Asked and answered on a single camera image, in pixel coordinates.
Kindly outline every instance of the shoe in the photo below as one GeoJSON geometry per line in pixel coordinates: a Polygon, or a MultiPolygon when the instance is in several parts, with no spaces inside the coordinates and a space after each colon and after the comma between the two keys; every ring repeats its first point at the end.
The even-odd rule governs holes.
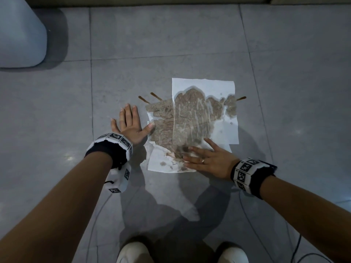
{"type": "Polygon", "coordinates": [[[131,242],[122,247],[116,263],[154,263],[154,261],[143,243],[131,242]]]}
{"type": "Polygon", "coordinates": [[[219,256],[217,263],[248,263],[248,257],[243,249],[234,243],[222,243],[216,253],[219,256]]]}

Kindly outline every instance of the brown spill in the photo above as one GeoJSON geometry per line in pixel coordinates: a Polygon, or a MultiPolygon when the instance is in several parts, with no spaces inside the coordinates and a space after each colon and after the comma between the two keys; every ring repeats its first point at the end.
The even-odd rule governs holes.
{"type": "Polygon", "coordinates": [[[159,101],[163,101],[163,99],[161,99],[159,96],[157,96],[154,92],[150,93],[152,96],[154,96],[155,98],[157,98],[159,101]]]}
{"type": "Polygon", "coordinates": [[[147,101],[146,99],[144,99],[143,97],[138,96],[138,98],[141,99],[143,102],[146,102],[146,103],[150,104],[150,102],[148,102],[148,101],[147,101]]]}
{"type": "Polygon", "coordinates": [[[241,100],[244,100],[244,99],[246,99],[246,96],[238,98],[237,101],[241,101],[241,100]]]}

